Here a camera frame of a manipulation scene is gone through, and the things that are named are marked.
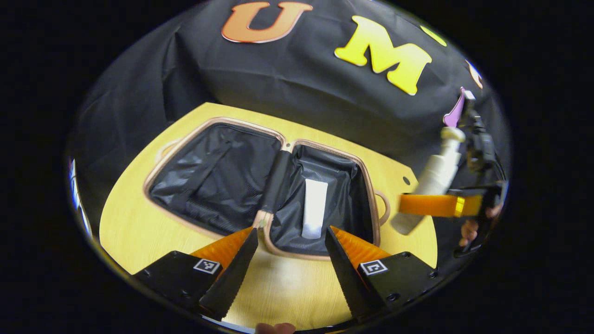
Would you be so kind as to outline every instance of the human hand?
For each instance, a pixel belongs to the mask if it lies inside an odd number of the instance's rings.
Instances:
[[[295,326],[290,323],[278,323],[269,325],[267,323],[259,323],[256,325],[255,334],[293,334],[295,333]]]
[[[501,213],[501,208],[503,207],[503,203],[500,203],[496,207],[490,207],[486,210],[487,218],[495,220],[497,216]],[[464,247],[468,245],[469,242],[473,241],[477,234],[478,234],[479,224],[474,220],[467,220],[464,225],[462,225],[462,239],[458,245]]]

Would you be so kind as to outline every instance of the letter m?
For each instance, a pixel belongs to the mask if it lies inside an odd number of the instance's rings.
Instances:
[[[357,29],[344,48],[337,48],[334,54],[351,64],[367,64],[365,51],[369,48],[373,72],[380,73],[398,64],[388,72],[388,81],[409,95],[416,94],[416,83],[431,56],[419,46],[408,43],[395,48],[388,31],[382,25],[361,16],[353,16]]]

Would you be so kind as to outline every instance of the orange letter u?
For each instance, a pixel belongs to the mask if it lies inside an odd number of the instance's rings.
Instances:
[[[274,24],[267,29],[253,30],[249,28],[260,9],[270,6],[268,2],[251,2],[233,7],[233,14],[225,23],[221,34],[231,42],[266,43],[285,37],[295,26],[304,11],[314,9],[300,2],[281,2],[283,8]]]

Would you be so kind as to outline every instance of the orange gripper pad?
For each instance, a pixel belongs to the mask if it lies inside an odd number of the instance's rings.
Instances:
[[[476,216],[481,203],[481,195],[459,197],[403,194],[400,196],[398,212],[435,217]]]
[[[342,249],[345,250],[350,263],[355,269],[357,269],[360,263],[379,260],[390,256],[389,253],[374,244],[370,244],[367,241],[339,228],[335,228],[334,226],[331,226],[330,228],[334,231]]]
[[[252,227],[249,227],[233,234],[229,234],[190,255],[219,262],[223,266],[223,270],[221,271],[221,273],[223,273],[225,269],[229,267],[235,255],[237,255],[237,252],[244,244],[245,239],[249,236],[252,229]]]

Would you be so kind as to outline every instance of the suitcase handle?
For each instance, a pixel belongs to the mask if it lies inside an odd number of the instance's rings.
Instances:
[[[167,149],[170,149],[175,144],[177,144],[179,141],[180,141],[180,139],[178,138],[176,140],[172,140],[172,141],[168,142],[167,144],[163,145],[163,147],[161,147],[159,149],[159,151],[157,152],[157,154],[154,157],[155,164],[159,163],[159,161],[161,161],[161,159],[163,159],[163,154],[165,153],[165,151]]]
[[[390,200],[388,199],[388,197],[382,193],[379,190],[374,190],[374,193],[376,196],[380,196],[382,201],[384,201],[384,205],[386,206],[386,211],[384,212],[384,215],[382,217],[379,218],[378,222],[381,225],[383,225],[386,221],[388,221],[388,218],[390,217]]]

